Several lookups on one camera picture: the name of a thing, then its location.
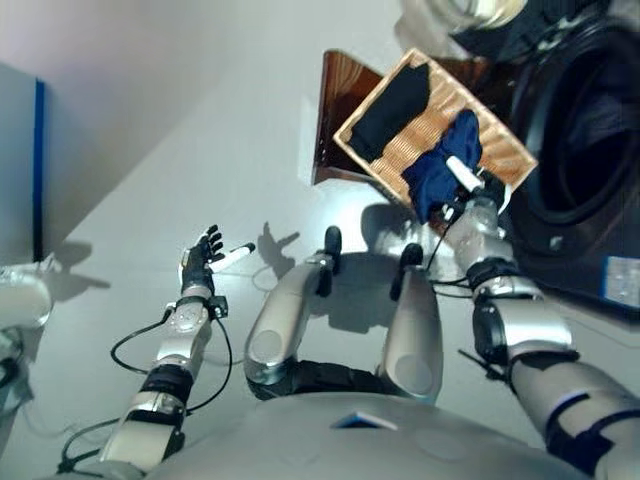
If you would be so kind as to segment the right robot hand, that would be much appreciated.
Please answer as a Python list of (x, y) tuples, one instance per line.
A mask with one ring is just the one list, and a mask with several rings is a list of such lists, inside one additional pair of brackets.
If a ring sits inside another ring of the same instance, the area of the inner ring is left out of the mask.
[(470, 169), (458, 157), (449, 156), (445, 165), (458, 184), (473, 198), (484, 197), (492, 200), (501, 215), (510, 203), (512, 188), (487, 168), (480, 166)]

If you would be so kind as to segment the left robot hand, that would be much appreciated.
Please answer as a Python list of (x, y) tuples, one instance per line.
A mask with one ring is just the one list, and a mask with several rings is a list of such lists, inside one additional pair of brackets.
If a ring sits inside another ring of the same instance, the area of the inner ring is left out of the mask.
[(214, 275), (253, 254), (255, 250), (253, 242), (225, 250), (219, 227), (211, 225), (194, 245), (184, 251), (180, 260), (178, 274), (181, 297), (211, 298), (215, 295)]

